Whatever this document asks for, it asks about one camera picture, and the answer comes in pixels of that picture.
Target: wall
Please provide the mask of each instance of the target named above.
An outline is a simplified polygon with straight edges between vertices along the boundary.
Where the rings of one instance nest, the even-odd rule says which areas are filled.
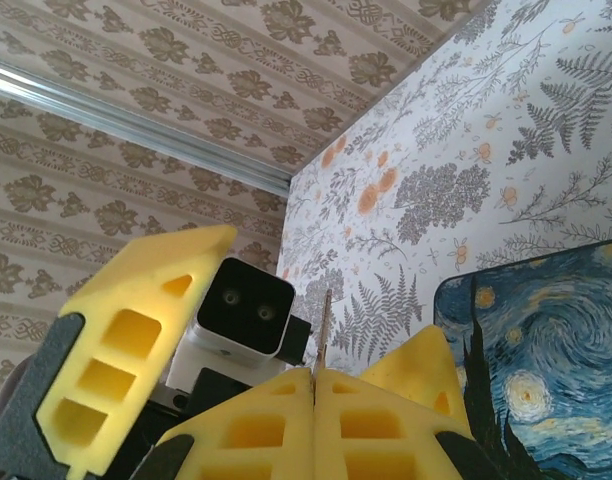
[[[0,97],[0,388],[131,238],[229,223],[275,273],[284,200]]]
[[[0,60],[297,172],[488,0],[6,0]]]
[[[295,178],[279,271],[358,372],[442,280],[609,238],[612,0],[496,0]]]

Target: black camera face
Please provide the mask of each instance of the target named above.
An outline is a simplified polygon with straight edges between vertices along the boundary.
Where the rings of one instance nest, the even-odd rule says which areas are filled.
[[[266,355],[281,345],[295,290],[236,258],[223,261],[197,312],[202,328]]]

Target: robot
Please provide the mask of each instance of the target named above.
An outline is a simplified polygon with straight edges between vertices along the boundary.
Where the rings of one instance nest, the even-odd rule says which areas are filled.
[[[235,235],[133,240],[66,302],[0,418],[7,478],[502,478],[441,330],[360,378],[327,369],[325,345],[311,371],[293,287],[225,258]]]

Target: blue painting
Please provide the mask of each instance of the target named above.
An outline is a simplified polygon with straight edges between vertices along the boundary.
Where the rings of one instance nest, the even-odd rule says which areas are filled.
[[[450,279],[435,323],[507,478],[612,480],[612,241]]]

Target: yellow foam block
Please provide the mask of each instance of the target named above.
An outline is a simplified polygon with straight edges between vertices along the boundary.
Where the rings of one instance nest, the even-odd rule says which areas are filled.
[[[312,480],[308,368],[289,370],[166,432],[195,439],[176,480]]]
[[[68,480],[102,475],[146,403],[236,230],[129,242],[60,311],[86,323],[36,418]]]
[[[461,480],[435,439],[452,418],[335,370],[315,388],[316,480]]]
[[[448,415],[469,428],[455,360],[439,327],[424,328],[359,378]]]

